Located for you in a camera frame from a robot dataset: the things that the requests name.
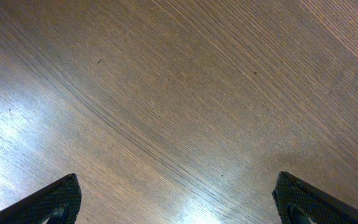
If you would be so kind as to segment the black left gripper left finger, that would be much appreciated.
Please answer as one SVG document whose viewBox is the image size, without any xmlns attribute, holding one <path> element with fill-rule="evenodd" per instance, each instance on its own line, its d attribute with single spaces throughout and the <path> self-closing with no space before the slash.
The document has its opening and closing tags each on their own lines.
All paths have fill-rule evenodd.
<svg viewBox="0 0 358 224">
<path fill-rule="evenodd" d="M 68 174 L 0 211 L 0 224 L 76 222 L 81 189 L 76 174 Z"/>
</svg>

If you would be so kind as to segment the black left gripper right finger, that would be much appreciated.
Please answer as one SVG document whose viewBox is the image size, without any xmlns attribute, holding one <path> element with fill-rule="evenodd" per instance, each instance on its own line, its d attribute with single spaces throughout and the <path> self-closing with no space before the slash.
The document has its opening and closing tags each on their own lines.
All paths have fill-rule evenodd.
<svg viewBox="0 0 358 224">
<path fill-rule="evenodd" d="M 284 224 L 358 224 L 358 209 L 288 172 L 280 172 L 272 192 Z"/>
</svg>

